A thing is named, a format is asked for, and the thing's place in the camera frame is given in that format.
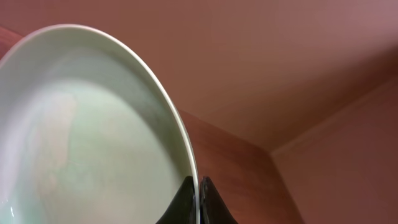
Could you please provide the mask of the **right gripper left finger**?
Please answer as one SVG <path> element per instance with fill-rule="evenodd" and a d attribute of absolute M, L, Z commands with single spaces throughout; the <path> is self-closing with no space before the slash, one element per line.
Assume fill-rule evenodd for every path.
<path fill-rule="evenodd" d="M 186 176 L 170 205 L 156 224 L 195 224 L 196 204 L 192 176 Z"/>

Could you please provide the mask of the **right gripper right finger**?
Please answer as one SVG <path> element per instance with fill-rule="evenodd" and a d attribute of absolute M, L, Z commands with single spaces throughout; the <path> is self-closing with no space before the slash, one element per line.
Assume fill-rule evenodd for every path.
<path fill-rule="evenodd" d="M 207 176 L 200 183 L 200 215 L 201 224 L 238 224 Z"/>

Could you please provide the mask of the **white plate stained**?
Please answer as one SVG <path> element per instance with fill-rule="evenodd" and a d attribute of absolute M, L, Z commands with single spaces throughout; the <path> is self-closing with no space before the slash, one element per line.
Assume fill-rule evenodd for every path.
<path fill-rule="evenodd" d="M 25 36 L 1 59 L 1 222 L 156 223 L 198 172 L 160 81 L 88 26 Z"/>

